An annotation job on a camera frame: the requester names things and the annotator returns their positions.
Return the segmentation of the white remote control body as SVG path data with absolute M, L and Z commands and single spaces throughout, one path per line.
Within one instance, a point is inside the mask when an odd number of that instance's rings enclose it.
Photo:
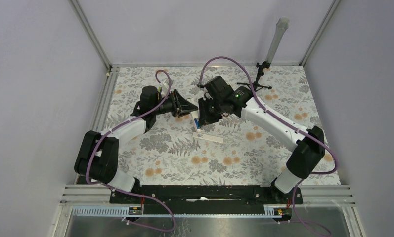
M 202 132 L 202 129 L 199 125 L 199 107 L 198 107 L 198 101 L 196 98 L 188 98 L 188 101 L 191 102 L 192 104 L 194 104 L 195 106 L 197 106 L 197 110 L 192 111 L 190 113 L 191 116 L 191 120 L 193 122 L 194 125 L 194 130 L 195 132 Z

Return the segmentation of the blue battery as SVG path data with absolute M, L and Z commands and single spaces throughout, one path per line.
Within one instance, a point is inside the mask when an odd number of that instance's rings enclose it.
M 195 123 L 195 125 L 196 125 L 197 128 L 200 127 L 197 119 L 194 120 L 194 123 Z

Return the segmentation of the white remote battery cover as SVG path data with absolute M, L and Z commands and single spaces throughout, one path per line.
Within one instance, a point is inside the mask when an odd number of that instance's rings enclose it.
M 206 134 L 206 133 L 202 133 L 202 132 L 193 132 L 192 137 L 196 138 L 196 139 L 202 139 L 202 140 L 216 142 L 216 143 L 223 143 L 224 142 L 223 137 L 214 136 L 214 135 L 210 135 L 210 134 Z

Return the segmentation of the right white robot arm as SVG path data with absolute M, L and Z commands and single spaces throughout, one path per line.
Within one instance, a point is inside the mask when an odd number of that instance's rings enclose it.
M 221 76 L 200 87 L 205 95 L 198 99 L 199 126 L 219 122 L 224 114 L 236 115 L 263 128 L 291 152 L 284 171 L 272 182 L 274 187 L 270 191 L 273 201 L 284 203 L 290 191 L 306 179 L 325 156 L 323 130 L 292 122 L 257 100 L 249 88 L 233 89 Z

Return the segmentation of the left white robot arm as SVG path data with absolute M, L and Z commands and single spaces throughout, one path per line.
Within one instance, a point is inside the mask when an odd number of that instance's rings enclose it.
M 142 89 L 131 117 L 111 130 L 88 131 L 83 138 L 74 171 L 88 176 L 112 189 L 122 190 L 122 197 L 129 203 L 140 198 L 136 179 L 118 169 L 119 148 L 122 144 L 148 132 L 158 115 L 170 113 L 173 117 L 183 117 L 198 107 L 180 95 L 177 90 L 162 96 L 154 86 Z

